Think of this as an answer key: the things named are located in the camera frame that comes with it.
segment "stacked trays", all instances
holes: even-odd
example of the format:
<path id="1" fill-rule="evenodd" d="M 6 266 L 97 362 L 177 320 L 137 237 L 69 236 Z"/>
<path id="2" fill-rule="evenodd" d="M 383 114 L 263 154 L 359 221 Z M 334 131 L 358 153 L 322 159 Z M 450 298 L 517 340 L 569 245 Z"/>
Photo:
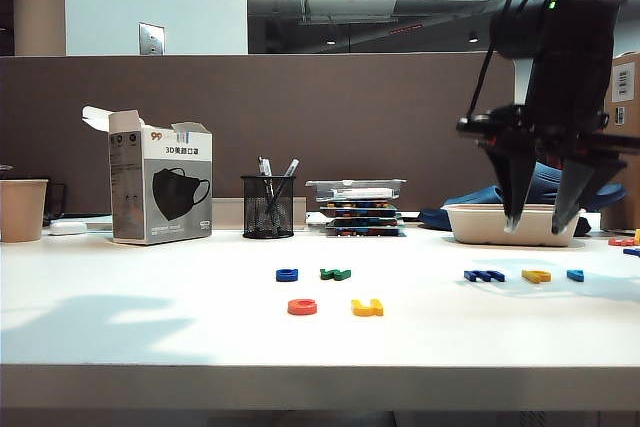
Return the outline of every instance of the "stacked trays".
<path id="1" fill-rule="evenodd" d="M 404 223 L 389 203 L 400 196 L 404 180 L 308 181 L 316 187 L 320 211 L 332 220 L 327 235 L 334 237 L 399 237 Z"/>

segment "beige tray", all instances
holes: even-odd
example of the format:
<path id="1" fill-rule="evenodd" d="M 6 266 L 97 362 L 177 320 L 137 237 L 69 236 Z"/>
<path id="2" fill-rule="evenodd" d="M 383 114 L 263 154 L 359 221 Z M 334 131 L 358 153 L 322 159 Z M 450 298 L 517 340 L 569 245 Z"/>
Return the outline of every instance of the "beige tray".
<path id="1" fill-rule="evenodd" d="M 553 205 L 525 205 L 514 232 L 505 232 L 502 204 L 451 204 L 443 209 L 449 214 L 454 237 L 464 244 L 566 247 L 580 217 L 580 214 L 576 215 L 563 233 L 554 235 L 551 233 Z"/>

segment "brown partition wall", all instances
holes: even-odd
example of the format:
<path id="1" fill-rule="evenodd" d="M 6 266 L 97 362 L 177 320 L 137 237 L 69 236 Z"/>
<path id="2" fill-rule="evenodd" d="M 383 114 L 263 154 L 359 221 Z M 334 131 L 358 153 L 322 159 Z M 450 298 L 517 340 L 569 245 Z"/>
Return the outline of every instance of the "brown partition wall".
<path id="1" fill-rule="evenodd" d="M 108 212 L 106 134 L 84 105 L 138 109 L 151 125 L 192 120 L 214 133 L 214 197 L 269 157 L 305 180 L 407 179 L 404 210 L 494 183 L 485 155 L 455 131 L 484 54 L 67 57 L 0 59 L 0 163 L 68 186 L 67 211 Z M 512 102 L 514 66 L 493 61 L 479 111 Z"/>

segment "mesh pen holder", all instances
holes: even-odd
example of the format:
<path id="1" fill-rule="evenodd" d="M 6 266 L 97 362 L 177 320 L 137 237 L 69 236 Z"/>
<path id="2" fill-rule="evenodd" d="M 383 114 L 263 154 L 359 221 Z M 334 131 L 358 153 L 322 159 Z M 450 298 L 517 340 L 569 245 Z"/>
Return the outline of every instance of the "mesh pen holder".
<path id="1" fill-rule="evenodd" d="M 244 234 L 249 239 L 293 235 L 293 181 L 282 175 L 243 175 Z"/>

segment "blue slipper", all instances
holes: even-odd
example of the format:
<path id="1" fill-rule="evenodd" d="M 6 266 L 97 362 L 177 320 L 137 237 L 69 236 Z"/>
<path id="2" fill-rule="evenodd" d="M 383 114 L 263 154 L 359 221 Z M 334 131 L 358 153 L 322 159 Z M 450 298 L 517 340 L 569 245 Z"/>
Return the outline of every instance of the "blue slipper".
<path id="1" fill-rule="evenodd" d="M 554 169 L 536 162 L 531 179 L 531 187 L 527 195 L 529 204 L 553 204 L 558 193 L 562 170 Z M 617 202 L 627 195 L 622 184 L 607 184 L 602 187 L 593 199 L 585 206 L 588 211 L 597 211 Z M 501 204 L 502 192 L 497 185 L 491 185 L 471 194 L 447 199 L 444 205 L 449 204 Z M 449 216 L 444 209 L 422 209 L 418 220 L 427 227 L 439 230 L 451 230 Z"/>

